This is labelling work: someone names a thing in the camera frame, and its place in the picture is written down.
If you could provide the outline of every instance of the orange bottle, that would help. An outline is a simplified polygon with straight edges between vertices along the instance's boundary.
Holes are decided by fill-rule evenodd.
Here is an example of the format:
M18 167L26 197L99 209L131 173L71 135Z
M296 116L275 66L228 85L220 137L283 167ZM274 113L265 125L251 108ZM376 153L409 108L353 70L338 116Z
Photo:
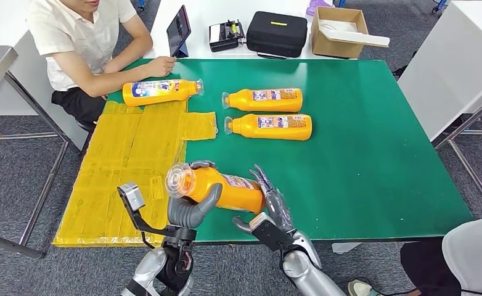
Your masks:
M233 94L224 92L221 99L224 109L243 111L297 112L303 105L303 93L298 88L242 89Z
M140 81L123 86L123 100L131 107L168 101L184 101L190 96L204 95L203 81L183 79Z
M241 134L247 138L308 140L312 135L312 118L309 115L255 115L225 118L226 134Z
M256 214L263 211L263 193L254 180L224 175L211 167L193 170L188 163L178 163L166 174L166 189L171 197L188 196L196 202L201 202L216 183L223 185L217 207Z

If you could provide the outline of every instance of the gray carpet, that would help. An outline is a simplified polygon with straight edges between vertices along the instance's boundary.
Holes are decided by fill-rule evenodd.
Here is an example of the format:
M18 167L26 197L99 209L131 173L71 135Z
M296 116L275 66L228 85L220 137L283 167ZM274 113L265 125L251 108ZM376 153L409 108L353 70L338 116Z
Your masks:
M147 1L140 16L150 28L158 1ZM370 33L389 36L389 49L367 47L362 59L385 59L393 70L407 64L437 21L429 0L348 0L364 11ZM116 51L127 43L120 35ZM477 123L482 128L482 120ZM0 134L47 131L37 117L0 117ZM457 142L482 178L482 136ZM59 151L58 139L0 142L0 236L17 240ZM449 147L439 153L475 218L482 218L482 196ZM70 195L81 159L68 150L52 186L30 246L48 248L33 260L0 250L0 295L117 295L147 248L63 249L49 246ZM324 269L341 285L365 276L380 290L412 287L399 262L402 243L366 243L337 255L327 242L316 243ZM280 272L276 254L261 245L201 245L195 248L193 295L298 295Z

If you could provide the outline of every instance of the robotic arm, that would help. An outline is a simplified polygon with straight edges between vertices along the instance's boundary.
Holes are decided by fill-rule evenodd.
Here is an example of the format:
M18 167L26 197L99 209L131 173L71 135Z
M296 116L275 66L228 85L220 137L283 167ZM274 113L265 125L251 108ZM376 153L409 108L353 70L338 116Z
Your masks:
M192 168L214 166L211 162L191 163ZM254 235L272 251L281 253L280 267L285 275L305 296L346 296L345 293L321 271L321 261L310 239L295 229L290 210L278 189L256 165L255 176L266 200L268 214L260 213L249 223L234 217L234 224L246 233ZM194 264L192 242L196 228L205 215L215 207L221 196L221 185L215 184L200 203L191 200L169 199L168 219L171 225L164 229L150 227L139 209L145 205L139 188L134 183L118 187L120 197L131 217L134 227L141 231L143 242L153 248L139 263L122 296L187 296L194 280L190 275ZM161 247L154 248L145 239L145 232L164 235ZM157 292L153 280L158 279L166 287Z
M204 161L190 164L193 169L208 166L214 166L214 163ZM186 296L190 293L194 283L190 275L194 265L192 243L197 233L193 228L201 224L205 215L216 206L221 189L221 184L214 184L208 196L200 203L185 198L170 198L168 220L171 225L155 229L139 213L145 202L138 186L129 182L118 187L134 227L141 232L143 243L152 248L137 266L133 278L122 291L122 296ZM148 243L145 232L165 236L161 247ZM165 289L156 291L154 279L163 283Z
M254 235L272 251L280 250L280 267L304 296L345 296L346 294L321 271L321 261L311 240L295 229L283 195L255 166L250 170L261 186L268 214L260 213L249 223L239 217L232 221L238 229Z

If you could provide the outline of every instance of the black zippered case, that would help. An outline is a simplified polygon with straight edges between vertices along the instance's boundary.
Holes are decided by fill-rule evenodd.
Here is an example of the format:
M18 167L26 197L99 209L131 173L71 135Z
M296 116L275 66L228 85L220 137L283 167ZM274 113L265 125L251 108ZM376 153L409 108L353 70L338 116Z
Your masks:
M247 30L251 51L282 57L298 57L306 42L306 19L258 11Z

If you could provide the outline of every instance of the tablet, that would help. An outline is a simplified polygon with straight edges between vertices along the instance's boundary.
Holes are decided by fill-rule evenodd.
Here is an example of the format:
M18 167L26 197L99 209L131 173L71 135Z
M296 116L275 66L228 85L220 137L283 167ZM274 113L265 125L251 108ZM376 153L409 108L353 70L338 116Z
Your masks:
M166 29L166 35L168 36L170 56L176 57L181 46L185 44L185 40L190 35L190 24L185 5L181 6L178 13Z

